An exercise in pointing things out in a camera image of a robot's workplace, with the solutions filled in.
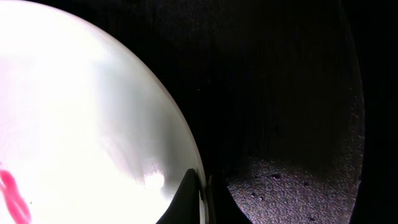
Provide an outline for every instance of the textured dark surface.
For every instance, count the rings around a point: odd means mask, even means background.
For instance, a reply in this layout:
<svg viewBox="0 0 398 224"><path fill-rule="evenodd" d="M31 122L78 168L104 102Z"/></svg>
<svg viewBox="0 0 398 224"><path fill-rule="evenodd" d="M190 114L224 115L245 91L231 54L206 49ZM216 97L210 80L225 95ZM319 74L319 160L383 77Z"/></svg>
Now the textured dark surface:
<svg viewBox="0 0 398 224"><path fill-rule="evenodd" d="M231 182L254 223L348 222L363 106L338 1L40 2L102 28L157 75L206 174Z"/></svg>

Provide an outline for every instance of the black surface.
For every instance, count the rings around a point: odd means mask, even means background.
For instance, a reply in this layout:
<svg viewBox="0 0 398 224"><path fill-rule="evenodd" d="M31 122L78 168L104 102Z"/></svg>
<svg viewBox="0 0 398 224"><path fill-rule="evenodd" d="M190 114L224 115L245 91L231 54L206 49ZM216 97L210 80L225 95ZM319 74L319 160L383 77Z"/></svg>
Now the black surface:
<svg viewBox="0 0 398 224"><path fill-rule="evenodd" d="M343 1L356 41L366 106L362 181L353 223L396 222L397 32L389 1Z"/></svg>
<svg viewBox="0 0 398 224"><path fill-rule="evenodd" d="M199 186L195 170L187 170L170 206L156 224L199 224Z"/></svg>
<svg viewBox="0 0 398 224"><path fill-rule="evenodd" d="M157 75L206 174L231 182L254 223L348 222L362 164L362 74L366 168L353 220L390 212L393 7L345 1L354 44L334 0L40 2L102 28Z"/></svg>

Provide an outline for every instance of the water droplet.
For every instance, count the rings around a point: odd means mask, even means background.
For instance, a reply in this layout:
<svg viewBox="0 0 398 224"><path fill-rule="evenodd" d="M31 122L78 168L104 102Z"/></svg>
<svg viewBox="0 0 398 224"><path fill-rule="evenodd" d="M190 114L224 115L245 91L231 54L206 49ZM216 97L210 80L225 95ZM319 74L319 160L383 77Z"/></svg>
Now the water droplet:
<svg viewBox="0 0 398 224"><path fill-rule="evenodd" d="M272 174L271 177L272 177L274 180L277 180L277 179L280 178L280 175L279 175L279 174Z"/></svg>

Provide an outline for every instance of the pink stain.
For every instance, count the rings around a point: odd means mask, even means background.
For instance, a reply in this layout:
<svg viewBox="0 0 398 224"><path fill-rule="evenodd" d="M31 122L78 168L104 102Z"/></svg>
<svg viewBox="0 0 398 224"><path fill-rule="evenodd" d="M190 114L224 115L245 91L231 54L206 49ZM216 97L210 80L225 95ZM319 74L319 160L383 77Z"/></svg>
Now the pink stain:
<svg viewBox="0 0 398 224"><path fill-rule="evenodd" d="M16 224L30 224L32 217L29 208L18 191L17 182L9 171L0 170L0 179L4 185L0 184L8 212Z"/></svg>

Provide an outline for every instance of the curved white surface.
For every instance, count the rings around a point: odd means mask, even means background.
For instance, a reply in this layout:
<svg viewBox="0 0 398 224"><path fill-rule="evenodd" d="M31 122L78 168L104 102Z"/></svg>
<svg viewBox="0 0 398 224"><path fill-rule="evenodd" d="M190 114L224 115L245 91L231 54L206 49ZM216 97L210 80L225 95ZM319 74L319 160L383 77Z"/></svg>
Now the curved white surface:
<svg viewBox="0 0 398 224"><path fill-rule="evenodd" d="M154 223L187 169L206 184L180 110L133 53L22 1L0 1L0 162L32 223ZM14 223L3 198L0 223Z"/></svg>

